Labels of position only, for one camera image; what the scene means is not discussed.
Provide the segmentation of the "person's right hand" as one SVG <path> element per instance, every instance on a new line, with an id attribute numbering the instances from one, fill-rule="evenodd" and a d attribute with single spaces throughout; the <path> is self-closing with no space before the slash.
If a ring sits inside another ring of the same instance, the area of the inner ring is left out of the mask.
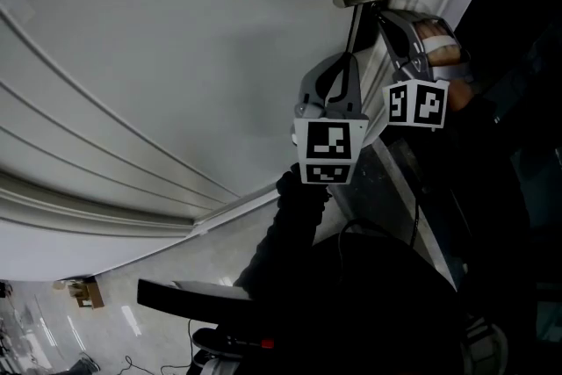
<path id="1" fill-rule="evenodd" d="M 415 22 L 414 29 L 428 58 L 429 66 L 445 67 L 465 61 L 462 47 L 442 21 L 424 19 Z"/>

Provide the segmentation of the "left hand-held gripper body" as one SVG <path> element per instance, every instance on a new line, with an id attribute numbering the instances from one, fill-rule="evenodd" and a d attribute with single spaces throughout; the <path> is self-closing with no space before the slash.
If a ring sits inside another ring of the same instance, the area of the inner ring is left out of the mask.
<path id="1" fill-rule="evenodd" d="M 368 125 L 362 113 L 330 111 L 315 104 L 297 105 L 292 140 L 297 147 L 301 182 L 349 184 Z"/>

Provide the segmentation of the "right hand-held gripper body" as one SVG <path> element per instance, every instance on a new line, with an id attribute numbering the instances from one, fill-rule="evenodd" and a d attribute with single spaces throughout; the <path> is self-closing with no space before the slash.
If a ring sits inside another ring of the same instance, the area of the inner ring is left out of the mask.
<path id="1" fill-rule="evenodd" d="M 421 20 L 437 19 L 451 30 L 443 18 L 418 13 L 422 16 Z M 462 50 L 465 55 L 464 62 L 452 66 L 431 67 L 421 44 L 421 52 L 412 57 L 408 64 L 397 69 L 393 77 L 394 83 L 383 89 L 386 117 L 390 125 L 432 129 L 443 127 L 450 82 L 472 81 L 470 55 L 463 47 Z"/>

